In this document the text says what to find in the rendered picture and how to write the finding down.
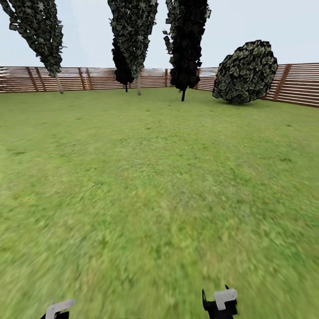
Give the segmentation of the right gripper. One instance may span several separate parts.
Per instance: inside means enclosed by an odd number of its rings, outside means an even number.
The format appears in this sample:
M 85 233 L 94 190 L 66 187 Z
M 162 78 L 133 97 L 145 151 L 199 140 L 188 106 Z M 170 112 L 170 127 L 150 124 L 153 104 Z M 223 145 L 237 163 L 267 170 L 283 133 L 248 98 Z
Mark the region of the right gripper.
M 226 289 L 230 288 L 226 286 Z M 208 311 L 210 319 L 233 319 L 233 315 L 237 314 L 237 300 L 225 302 L 225 310 L 219 310 L 216 301 L 206 301 L 205 296 L 202 297 L 202 305 L 205 311 Z

